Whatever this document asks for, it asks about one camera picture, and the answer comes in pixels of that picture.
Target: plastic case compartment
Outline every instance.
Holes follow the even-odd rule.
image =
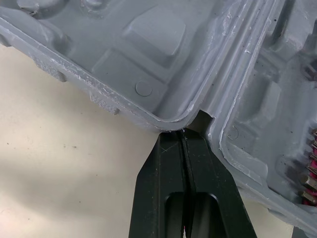
[[[0,42],[144,128],[206,112],[241,192],[317,237],[297,195],[317,127],[316,19],[316,0],[1,0]]]

